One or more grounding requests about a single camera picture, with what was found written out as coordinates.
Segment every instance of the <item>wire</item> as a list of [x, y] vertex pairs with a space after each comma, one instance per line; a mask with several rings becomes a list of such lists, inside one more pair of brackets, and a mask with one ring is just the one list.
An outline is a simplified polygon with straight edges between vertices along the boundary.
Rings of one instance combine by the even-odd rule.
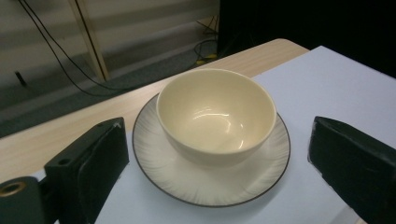
[[76, 82], [73, 81], [73, 79], [67, 74], [66, 70], [64, 69], [64, 66], [62, 65], [61, 61], [59, 60], [58, 55], [55, 53], [55, 50], [53, 49], [52, 45], [50, 44], [50, 42], [48, 41], [48, 39], [45, 37], [44, 33], [41, 31], [41, 29], [39, 28], [37, 22], [35, 21], [35, 19], [32, 17], [32, 15], [29, 13], [28, 9], [26, 8], [26, 6], [23, 4], [26, 2], [24, 0], [19, 0], [21, 6], [23, 7], [23, 9], [26, 11], [26, 13], [29, 15], [30, 19], [32, 19], [33, 23], [35, 24], [35, 27], [38, 29], [38, 31], [40, 32], [40, 34], [43, 36], [44, 40], [47, 42], [50, 50], [52, 51], [53, 55], [55, 56], [56, 60], [58, 61], [58, 64], [61, 66], [62, 70], [64, 71], [64, 73], [66, 74], [67, 78], [73, 83], [73, 85], [75, 85], [80, 91], [90, 95], [90, 96], [108, 96], [108, 95], [102, 95], [102, 94], [93, 94], [90, 93], [88, 91], [84, 91], [81, 87], [79, 87], [77, 85]]
[[202, 45], [205, 43], [209, 43], [209, 42], [216, 42], [216, 40], [204, 40], [201, 43], [195, 45], [194, 47], [194, 52], [195, 54], [198, 56], [197, 60], [203, 59], [205, 58], [204, 56], [202, 56], [201, 51], [202, 51]]
[[[210, 28], [210, 26], [212, 25], [212, 23], [215, 20], [215, 18], [216, 18], [215, 29], [212, 29], [212, 28]], [[217, 30], [217, 26], [218, 26], [218, 19], [219, 19], [219, 16], [216, 16], [216, 17], [213, 16], [212, 19], [210, 20], [210, 23], [208, 25], [205, 25], [205, 24], [201, 23], [200, 21], [198, 21], [198, 23], [200, 25], [205, 27], [205, 29], [203, 30], [203, 34], [204, 35], [213, 35], [213, 34], [216, 35], [218, 33], [216, 31]]]
[[216, 17], [216, 23], [215, 23], [215, 32], [216, 32], [215, 40], [216, 40], [216, 42], [218, 41], [218, 35], [219, 35], [218, 26], [219, 26], [219, 16]]
[[40, 34], [43, 36], [43, 38], [45, 39], [45, 41], [47, 42], [47, 44], [49, 45], [52, 53], [54, 54], [55, 58], [58, 61], [58, 64], [62, 67], [64, 73], [66, 74], [67, 78], [81, 91], [89, 94], [89, 95], [94, 95], [94, 96], [114, 96], [117, 95], [118, 93], [112, 93], [112, 94], [91, 94], [89, 92], [84, 91], [82, 88], [80, 88], [76, 82], [74, 82], [72, 80], [72, 78], [67, 74], [67, 72], [65, 71], [61, 61], [59, 60], [59, 57], [57, 56], [56, 52], [54, 51], [53, 47], [51, 46], [50, 42], [48, 41], [48, 39], [45, 37], [45, 35], [43, 34], [43, 32], [41, 31], [40, 27], [38, 26], [37, 22], [35, 21], [35, 19], [32, 17], [32, 15], [30, 14], [29, 10], [26, 8], [26, 6], [21, 2], [23, 1], [23, 3], [30, 9], [30, 11], [32, 12], [32, 14], [35, 16], [35, 18], [38, 20], [38, 22], [41, 24], [42, 28], [45, 30], [46, 34], [49, 36], [49, 38], [53, 41], [53, 43], [56, 44], [56, 46], [58, 46], [58, 48], [62, 51], [62, 53], [66, 56], [66, 58], [81, 72], [81, 74], [83, 74], [87, 79], [89, 79], [91, 82], [95, 83], [96, 85], [105, 88], [107, 90], [111, 90], [111, 91], [129, 91], [135, 88], [112, 88], [112, 87], [108, 87], [105, 86], [95, 80], [93, 80], [90, 76], [88, 76], [70, 57], [69, 55], [65, 52], [65, 50], [62, 48], [62, 46], [55, 40], [55, 38], [50, 34], [50, 32], [48, 31], [47, 27], [44, 25], [44, 23], [42, 22], [42, 20], [40, 20], [40, 18], [37, 16], [37, 14], [35, 14], [35, 11], [30, 7], [30, 5], [25, 1], [25, 0], [19, 0], [19, 2], [21, 3], [23, 9], [26, 11], [26, 13], [29, 15], [29, 17], [32, 19], [32, 21], [35, 23], [36, 28], [38, 29], [38, 31], [40, 32]]

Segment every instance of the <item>wooden table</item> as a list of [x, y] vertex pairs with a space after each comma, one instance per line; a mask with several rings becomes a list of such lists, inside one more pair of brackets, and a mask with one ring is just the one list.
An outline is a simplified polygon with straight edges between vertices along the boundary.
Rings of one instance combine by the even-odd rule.
[[[306, 52], [308, 49], [289, 40], [276, 39], [202, 67], [228, 69], [254, 77]], [[131, 131], [143, 105], [173, 78], [0, 139], [0, 183], [42, 169], [52, 157], [104, 120], [124, 117], [126, 130]]]

